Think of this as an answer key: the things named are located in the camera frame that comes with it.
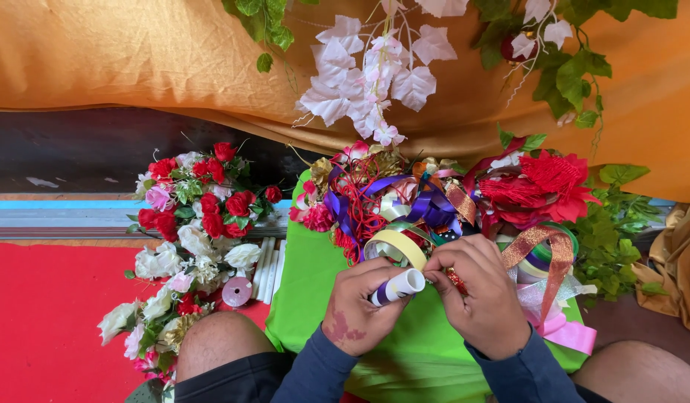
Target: sleeve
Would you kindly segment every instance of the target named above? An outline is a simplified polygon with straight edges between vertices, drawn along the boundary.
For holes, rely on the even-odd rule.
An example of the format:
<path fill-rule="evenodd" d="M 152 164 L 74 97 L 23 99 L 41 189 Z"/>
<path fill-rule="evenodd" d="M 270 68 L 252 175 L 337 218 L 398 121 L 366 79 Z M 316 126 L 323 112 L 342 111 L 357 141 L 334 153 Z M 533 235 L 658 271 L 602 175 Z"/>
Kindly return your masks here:
<path fill-rule="evenodd" d="M 482 367 L 499 403 L 585 403 L 544 340 L 532 329 L 529 342 L 513 356 L 491 361 L 465 342 Z"/>
<path fill-rule="evenodd" d="M 320 325 L 305 343 L 271 403 L 337 403 L 359 357 L 338 349 Z"/>

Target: red ornament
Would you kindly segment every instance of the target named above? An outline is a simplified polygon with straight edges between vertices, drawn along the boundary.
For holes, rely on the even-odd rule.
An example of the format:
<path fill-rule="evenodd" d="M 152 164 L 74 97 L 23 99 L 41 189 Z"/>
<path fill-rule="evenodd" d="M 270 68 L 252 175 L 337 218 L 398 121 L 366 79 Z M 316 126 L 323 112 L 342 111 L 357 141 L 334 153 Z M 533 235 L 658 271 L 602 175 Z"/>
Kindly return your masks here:
<path fill-rule="evenodd" d="M 529 53 L 529 57 L 525 57 L 523 54 L 520 54 L 517 57 L 514 57 L 514 47 L 512 46 L 512 41 L 516 38 L 516 36 L 511 35 L 509 37 L 506 37 L 502 41 L 502 46 L 500 48 L 500 51 L 502 52 L 502 57 L 505 58 L 506 60 L 509 60 L 510 62 L 526 62 L 529 59 L 534 58 L 536 55 L 536 51 L 539 49 L 539 43 L 534 42 L 534 48 L 531 50 L 531 53 Z"/>

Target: gold fabric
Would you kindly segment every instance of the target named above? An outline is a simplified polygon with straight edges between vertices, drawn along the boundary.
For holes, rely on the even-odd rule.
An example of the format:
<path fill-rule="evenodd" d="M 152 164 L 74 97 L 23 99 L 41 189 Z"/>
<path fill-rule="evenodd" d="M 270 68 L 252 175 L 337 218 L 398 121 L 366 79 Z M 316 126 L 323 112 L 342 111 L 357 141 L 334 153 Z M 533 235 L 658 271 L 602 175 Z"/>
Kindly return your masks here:
<path fill-rule="evenodd" d="M 336 14 L 365 21 L 375 2 L 322 3 L 295 1 L 286 13 L 296 38 L 286 58 L 299 93 L 316 74 L 310 45 L 325 28 L 313 24 L 332 25 Z M 371 22 L 382 16 L 378 10 Z M 409 138 L 402 150 L 472 164 L 500 152 L 500 121 L 519 135 L 549 133 L 545 147 L 589 155 L 593 130 L 557 128 L 546 103 L 530 100 L 538 73 L 505 107 L 521 72 L 501 92 L 511 67 L 481 68 L 471 48 L 484 27 L 477 17 L 471 2 L 464 17 L 407 14 L 410 26 L 446 26 L 459 59 L 430 64 L 437 92 L 419 113 L 396 100 L 386 113 Z M 599 13 L 584 28 L 592 48 L 614 67 L 613 79 L 599 79 L 606 128 L 591 165 L 646 165 L 652 172 L 627 190 L 690 202 L 690 0 L 680 0 L 675 20 L 634 11 L 620 23 Z M 569 50 L 575 46 L 566 41 Z M 276 60 L 270 74 L 256 71 L 262 51 L 218 0 L 0 0 L 0 110 L 133 105 L 315 151 L 333 152 L 357 139 L 349 118 L 327 129 L 319 118 L 307 128 L 292 128 L 301 117 L 294 110 L 299 94 L 289 86 L 282 62 Z"/>
<path fill-rule="evenodd" d="M 645 296 L 637 285 L 639 305 L 680 316 L 690 329 L 690 204 L 677 204 L 668 215 L 666 229 L 654 241 L 650 258 L 658 272 L 639 263 L 634 272 L 642 282 L 662 282 L 670 296 Z"/>

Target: hand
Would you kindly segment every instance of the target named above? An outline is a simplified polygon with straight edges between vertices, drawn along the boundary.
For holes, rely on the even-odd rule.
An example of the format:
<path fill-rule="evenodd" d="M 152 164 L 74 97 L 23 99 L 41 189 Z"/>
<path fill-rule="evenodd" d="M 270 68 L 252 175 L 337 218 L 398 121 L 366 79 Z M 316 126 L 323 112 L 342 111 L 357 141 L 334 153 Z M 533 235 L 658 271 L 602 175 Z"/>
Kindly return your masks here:
<path fill-rule="evenodd" d="M 411 297 L 383 307 L 376 307 L 367 298 L 383 282 L 403 271 L 378 257 L 339 272 L 323 319 L 325 337 L 351 356 L 374 349 L 392 331 Z"/>
<path fill-rule="evenodd" d="M 468 297 L 462 297 L 440 271 L 443 268 L 455 269 Z M 482 234 L 461 237 L 435 249 L 424 267 L 424 276 L 439 292 L 452 327 L 489 359 L 508 358 L 529 342 L 531 328 L 502 254 Z"/>

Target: green fabric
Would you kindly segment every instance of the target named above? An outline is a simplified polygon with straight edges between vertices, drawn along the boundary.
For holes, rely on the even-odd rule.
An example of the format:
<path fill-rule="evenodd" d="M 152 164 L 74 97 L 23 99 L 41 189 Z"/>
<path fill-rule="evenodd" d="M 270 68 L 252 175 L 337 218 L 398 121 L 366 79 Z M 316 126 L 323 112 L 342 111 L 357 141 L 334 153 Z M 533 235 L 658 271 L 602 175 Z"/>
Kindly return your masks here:
<path fill-rule="evenodd" d="M 301 179 L 308 178 L 306 171 Z M 294 196 L 302 191 L 299 184 Z M 327 233 L 300 223 L 288 225 L 283 277 L 266 319 L 266 334 L 277 348 L 296 353 L 303 349 L 325 316 L 335 274 L 345 269 L 342 249 L 330 243 Z M 582 322 L 575 300 L 568 303 L 566 317 Z M 584 353 L 547 344 L 568 372 L 586 359 Z M 490 393 L 431 285 L 405 308 L 394 331 L 360 360 L 345 389 L 373 403 L 483 402 Z"/>

